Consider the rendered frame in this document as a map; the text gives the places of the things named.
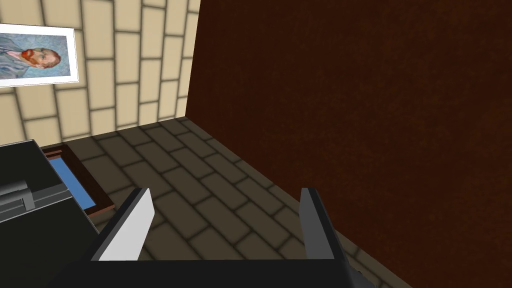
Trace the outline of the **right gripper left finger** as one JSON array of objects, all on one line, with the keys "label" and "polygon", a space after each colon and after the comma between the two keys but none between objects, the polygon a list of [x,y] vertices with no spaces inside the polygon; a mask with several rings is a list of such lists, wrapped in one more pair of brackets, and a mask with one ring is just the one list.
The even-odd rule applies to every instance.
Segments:
[{"label": "right gripper left finger", "polygon": [[155,209],[149,188],[135,188],[90,247],[91,261],[137,261]]}]

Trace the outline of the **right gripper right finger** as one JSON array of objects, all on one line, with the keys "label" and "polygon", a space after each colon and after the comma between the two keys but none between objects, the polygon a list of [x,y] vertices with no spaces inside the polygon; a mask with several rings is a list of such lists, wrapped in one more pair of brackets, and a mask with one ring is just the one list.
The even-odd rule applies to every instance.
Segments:
[{"label": "right gripper right finger", "polygon": [[345,259],[343,247],[315,188],[301,189],[299,220],[307,259]]}]

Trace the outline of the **black appliance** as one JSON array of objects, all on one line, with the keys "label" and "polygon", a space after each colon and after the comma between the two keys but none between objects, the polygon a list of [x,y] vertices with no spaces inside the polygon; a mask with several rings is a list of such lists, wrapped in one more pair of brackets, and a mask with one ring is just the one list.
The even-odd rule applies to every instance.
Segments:
[{"label": "black appliance", "polygon": [[[0,145],[0,186],[17,181],[32,191],[64,184],[34,140]],[[45,288],[97,236],[73,197],[1,222],[0,288]]]}]

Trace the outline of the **brown-framed window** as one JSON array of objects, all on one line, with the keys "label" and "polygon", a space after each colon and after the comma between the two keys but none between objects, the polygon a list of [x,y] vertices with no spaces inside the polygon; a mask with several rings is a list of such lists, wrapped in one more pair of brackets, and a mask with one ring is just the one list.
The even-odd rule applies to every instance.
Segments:
[{"label": "brown-framed window", "polygon": [[57,145],[44,148],[42,151],[88,217],[94,217],[115,207],[107,193],[68,145]]}]

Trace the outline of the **white-framed portrait painting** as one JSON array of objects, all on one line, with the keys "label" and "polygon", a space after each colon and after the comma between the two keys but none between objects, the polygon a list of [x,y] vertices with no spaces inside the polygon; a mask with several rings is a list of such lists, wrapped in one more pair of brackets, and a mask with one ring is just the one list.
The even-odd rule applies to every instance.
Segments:
[{"label": "white-framed portrait painting", "polygon": [[0,23],[0,88],[79,81],[75,29]]}]

